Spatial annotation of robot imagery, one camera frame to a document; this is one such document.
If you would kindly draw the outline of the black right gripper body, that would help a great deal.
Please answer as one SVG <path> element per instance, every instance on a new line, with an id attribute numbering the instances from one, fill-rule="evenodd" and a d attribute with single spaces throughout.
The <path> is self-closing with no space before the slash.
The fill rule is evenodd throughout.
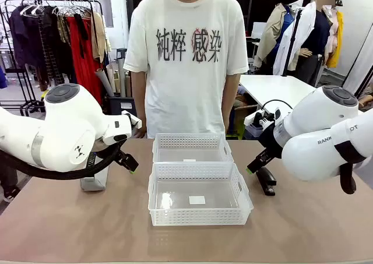
<path id="1" fill-rule="evenodd" d="M 269 125 L 263 130 L 259 137 L 259 143 L 265 148 L 259 157 L 262 160 L 271 160 L 273 158 L 281 159 L 284 148 L 283 138 L 279 135 L 275 124 Z"/>

